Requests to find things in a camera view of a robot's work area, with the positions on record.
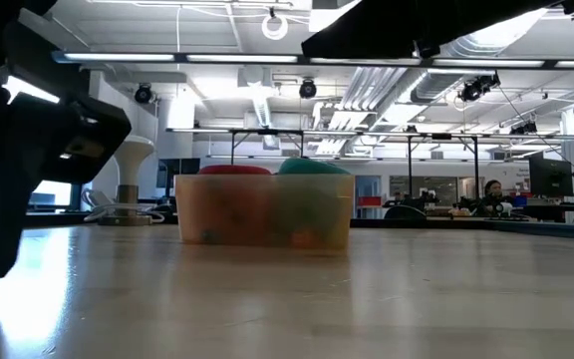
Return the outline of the black dome object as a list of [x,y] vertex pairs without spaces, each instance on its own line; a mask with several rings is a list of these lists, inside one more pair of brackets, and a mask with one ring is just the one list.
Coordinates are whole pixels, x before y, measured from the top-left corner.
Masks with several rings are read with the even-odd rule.
[[384,215],[384,219],[416,221],[426,220],[427,216],[422,210],[412,206],[399,204],[389,207]]

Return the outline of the dark screen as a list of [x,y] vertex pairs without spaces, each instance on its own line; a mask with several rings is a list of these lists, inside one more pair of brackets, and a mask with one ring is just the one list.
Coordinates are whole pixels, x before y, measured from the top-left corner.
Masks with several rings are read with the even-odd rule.
[[174,194],[174,177],[178,175],[196,175],[200,169],[200,159],[162,159],[158,161],[156,187],[163,189],[163,197]]

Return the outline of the black computer monitor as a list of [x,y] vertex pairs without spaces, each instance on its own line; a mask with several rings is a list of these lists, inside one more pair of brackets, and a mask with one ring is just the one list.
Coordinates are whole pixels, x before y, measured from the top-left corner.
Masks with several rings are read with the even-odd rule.
[[568,162],[543,157],[529,159],[530,190],[548,197],[573,196],[572,166]]

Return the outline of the large red foam die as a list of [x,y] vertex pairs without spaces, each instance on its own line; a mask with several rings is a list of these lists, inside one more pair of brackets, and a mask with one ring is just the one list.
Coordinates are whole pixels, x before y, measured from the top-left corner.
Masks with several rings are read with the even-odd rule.
[[267,198],[252,176],[270,176],[264,168],[217,165],[199,171],[193,185],[193,224],[204,243],[251,244],[263,236]]

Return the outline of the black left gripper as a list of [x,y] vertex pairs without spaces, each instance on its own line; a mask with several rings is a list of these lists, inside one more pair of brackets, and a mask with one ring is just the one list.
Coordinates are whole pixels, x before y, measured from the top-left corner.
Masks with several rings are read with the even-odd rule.
[[53,103],[0,84],[0,278],[17,260],[39,182],[93,180],[131,130],[124,110],[92,97]]

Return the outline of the ceiling light rail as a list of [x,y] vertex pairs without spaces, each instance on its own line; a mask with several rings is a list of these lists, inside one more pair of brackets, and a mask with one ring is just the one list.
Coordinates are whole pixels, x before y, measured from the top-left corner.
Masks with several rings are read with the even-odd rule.
[[258,64],[294,66],[363,66],[436,69],[491,69],[574,71],[574,59],[518,58],[405,58],[405,59],[329,59],[303,55],[216,54],[216,53],[121,53],[55,51],[52,58],[62,64],[134,63],[134,64]]

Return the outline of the white pedestal stool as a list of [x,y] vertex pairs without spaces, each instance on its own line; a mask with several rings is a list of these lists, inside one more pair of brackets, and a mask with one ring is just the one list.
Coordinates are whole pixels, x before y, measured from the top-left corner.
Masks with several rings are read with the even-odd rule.
[[153,153],[151,140],[128,136],[115,151],[119,181],[116,201],[99,220],[99,225],[144,226],[152,224],[152,217],[139,207],[139,170],[142,162]]

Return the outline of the translucent orange plastic bin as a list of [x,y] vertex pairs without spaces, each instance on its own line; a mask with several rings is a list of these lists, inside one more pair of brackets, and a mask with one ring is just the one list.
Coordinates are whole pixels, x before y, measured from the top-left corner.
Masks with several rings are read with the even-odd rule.
[[352,175],[194,175],[175,179],[181,239],[192,244],[343,251]]

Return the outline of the person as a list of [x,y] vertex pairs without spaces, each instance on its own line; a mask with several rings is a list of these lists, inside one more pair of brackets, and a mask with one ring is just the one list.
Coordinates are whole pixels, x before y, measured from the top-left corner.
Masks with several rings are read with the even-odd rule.
[[484,197],[481,201],[482,207],[487,212],[493,212],[502,202],[502,199],[503,194],[500,181],[496,179],[488,181],[484,187]]

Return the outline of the black metal rig frame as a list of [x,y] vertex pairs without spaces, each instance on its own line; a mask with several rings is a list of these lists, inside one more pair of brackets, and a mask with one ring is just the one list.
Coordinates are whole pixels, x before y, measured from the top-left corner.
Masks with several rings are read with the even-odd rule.
[[413,149],[412,142],[414,138],[419,138],[421,142],[425,140],[433,141],[453,141],[458,140],[462,145],[473,154],[474,166],[474,195],[476,199],[480,199],[480,179],[479,179],[479,149],[478,149],[478,136],[467,134],[450,134],[450,133],[407,133],[407,162],[408,162],[408,180],[409,190],[413,189]]
[[[291,136],[299,136],[300,137],[300,142],[294,142],[294,144],[296,145],[296,147],[298,148],[298,150],[300,151],[300,158],[306,158],[306,156],[304,155],[304,140],[305,140],[305,134],[303,130],[289,130],[289,129],[270,129],[270,128],[260,128],[260,129],[230,129],[227,130],[227,132],[231,135],[231,146],[230,146],[230,156],[229,156],[229,160],[230,160],[230,164],[234,165],[234,160],[235,160],[235,149],[236,147],[241,144],[242,142],[244,142],[247,137],[249,135],[255,134],[258,136],[274,136],[277,137],[279,135],[285,135],[287,138],[293,140],[291,138]],[[235,140],[236,136],[238,134],[244,134],[244,138],[237,142]]]

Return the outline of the dark desk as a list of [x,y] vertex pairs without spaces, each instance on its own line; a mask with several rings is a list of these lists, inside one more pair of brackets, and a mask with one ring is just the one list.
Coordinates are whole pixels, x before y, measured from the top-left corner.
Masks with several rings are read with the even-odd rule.
[[567,212],[574,212],[574,203],[562,203],[551,205],[527,205],[524,207],[515,207],[513,214],[522,214],[528,217],[536,218],[543,221],[564,222]]

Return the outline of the large teal foam die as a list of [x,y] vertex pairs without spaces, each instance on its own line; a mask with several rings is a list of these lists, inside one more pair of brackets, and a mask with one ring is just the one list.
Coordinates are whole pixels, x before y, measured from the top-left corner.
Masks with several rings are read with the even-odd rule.
[[332,241],[334,231],[351,218],[354,177],[347,171],[309,159],[289,159],[277,177],[273,219],[279,232],[298,242]]

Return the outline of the black table frame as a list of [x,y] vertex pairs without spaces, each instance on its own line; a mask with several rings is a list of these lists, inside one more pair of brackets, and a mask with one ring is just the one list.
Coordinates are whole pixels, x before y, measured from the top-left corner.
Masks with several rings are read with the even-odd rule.
[[574,239],[574,224],[473,219],[352,219],[350,228],[494,230]]

